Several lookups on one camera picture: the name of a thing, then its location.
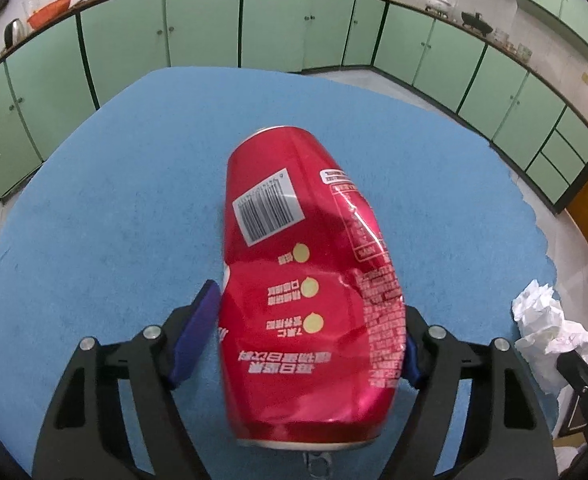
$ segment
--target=metal bolt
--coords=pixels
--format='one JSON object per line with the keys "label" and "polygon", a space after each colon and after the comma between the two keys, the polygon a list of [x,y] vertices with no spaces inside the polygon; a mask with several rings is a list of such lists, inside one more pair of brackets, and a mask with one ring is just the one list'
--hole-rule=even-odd
{"label": "metal bolt", "polygon": [[442,326],[439,325],[432,325],[427,330],[427,333],[430,335],[431,338],[434,339],[445,339],[447,332]]}
{"label": "metal bolt", "polygon": [[507,352],[510,349],[510,342],[500,337],[494,342],[494,346],[501,352]]}
{"label": "metal bolt", "polygon": [[95,344],[96,339],[94,339],[93,337],[84,337],[81,339],[81,342],[78,344],[78,347],[81,350],[91,350],[92,348],[94,348]]}
{"label": "metal bolt", "polygon": [[156,339],[161,335],[161,327],[158,325],[150,325],[143,330],[143,337],[145,339]]}

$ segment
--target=crushed red can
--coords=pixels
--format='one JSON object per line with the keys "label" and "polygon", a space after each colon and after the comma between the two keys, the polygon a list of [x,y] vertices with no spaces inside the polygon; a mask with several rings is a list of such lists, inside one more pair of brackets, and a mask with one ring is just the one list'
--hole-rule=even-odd
{"label": "crushed red can", "polygon": [[224,259],[237,439],[337,450],[376,438],[401,375],[404,300],[372,209],[312,134],[275,126],[234,150]]}

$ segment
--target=orange object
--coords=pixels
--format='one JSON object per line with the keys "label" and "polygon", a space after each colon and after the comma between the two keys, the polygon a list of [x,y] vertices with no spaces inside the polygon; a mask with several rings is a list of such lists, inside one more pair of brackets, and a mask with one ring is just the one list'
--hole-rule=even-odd
{"label": "orange object", "polygon": [[68,10],[71,1],[72,0],[55,0],[34,12],[34,14],[27,19],[27,23],[29,23],[30,27],[34,30],[38,30],[47,22]]}

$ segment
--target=white pot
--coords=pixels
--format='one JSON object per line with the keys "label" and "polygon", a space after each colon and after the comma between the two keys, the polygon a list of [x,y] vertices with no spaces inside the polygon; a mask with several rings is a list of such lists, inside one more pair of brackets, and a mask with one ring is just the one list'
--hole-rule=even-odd
{"label": "white pot", "polygon": [[433,10],[440,10],[445,14],[449,14],[452,11],[452,4],[447,0],[427,0],[425,7]]}

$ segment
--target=barcode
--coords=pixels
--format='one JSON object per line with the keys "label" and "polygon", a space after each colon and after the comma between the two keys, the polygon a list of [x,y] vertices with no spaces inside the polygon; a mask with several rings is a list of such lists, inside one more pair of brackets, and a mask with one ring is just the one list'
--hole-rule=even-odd
{"label": "barcode", "polygon": [[242,194],[232,202],[232,207],[248,246],[305,218],[286,169]]}

